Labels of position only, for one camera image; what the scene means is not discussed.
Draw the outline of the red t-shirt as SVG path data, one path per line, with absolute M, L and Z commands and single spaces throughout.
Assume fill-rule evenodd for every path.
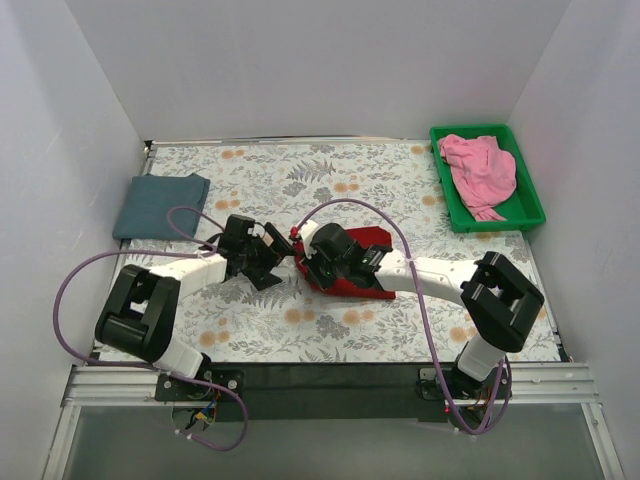
M 344 229 L 330 223 L 317 230 L 320 246 L 329 248 L 309 258 L 300 229 L 292 227 L 289 238 L 296 251 L 295 264 L 315 291 L 332 296 L 393 300 L 375 277 L 381 259 L 393 250 L 391 234 L 380 227 Z

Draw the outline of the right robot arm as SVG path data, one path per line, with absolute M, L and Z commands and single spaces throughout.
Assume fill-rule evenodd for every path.
M 443 373 L 457 398 L 486 389 L 499 361 L 523 349 L 544 305 L 541 291 L 497 252 L 477 261 L 409 259 L 387 244 L 365 246 L 336 223 L 313 221 L 291 237 L 297 265 L 308 283 L 325 294 L 387 299 L 411 292 L 465 308 L 476 332 Z

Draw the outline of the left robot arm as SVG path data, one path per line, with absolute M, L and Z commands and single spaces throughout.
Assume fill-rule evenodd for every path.
M 174 336 L 179 302 L 238 275 L 257 290 L 275 286 L 272 273 L 295 249 L 270 222 L 254 232 L 256 221 L 232 215 L 221 233 L 201 243 L 193 257 L 146 269 L 126 265 L 119 272 L 95 328 L 96 339 L 166 373 L 193 400 L 213 386 L 211 360 Z

